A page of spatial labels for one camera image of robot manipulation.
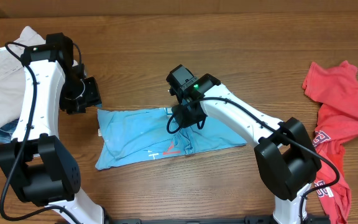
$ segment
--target crumpled red fabric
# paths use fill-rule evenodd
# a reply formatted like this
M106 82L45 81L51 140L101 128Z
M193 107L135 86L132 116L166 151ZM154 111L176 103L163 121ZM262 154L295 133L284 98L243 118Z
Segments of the crumpled red fabric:
M358 136L358 81L357 67L344 61L338 67L321 68L312 63L302 84L305 95L322 103L318 111L313 145L318 154L329 159L340 171L341 179L331 187L317 191L324 212L331 224L347 223L352 194L344 179L342 145ZM334 171L322 162L315 185L335 179Z

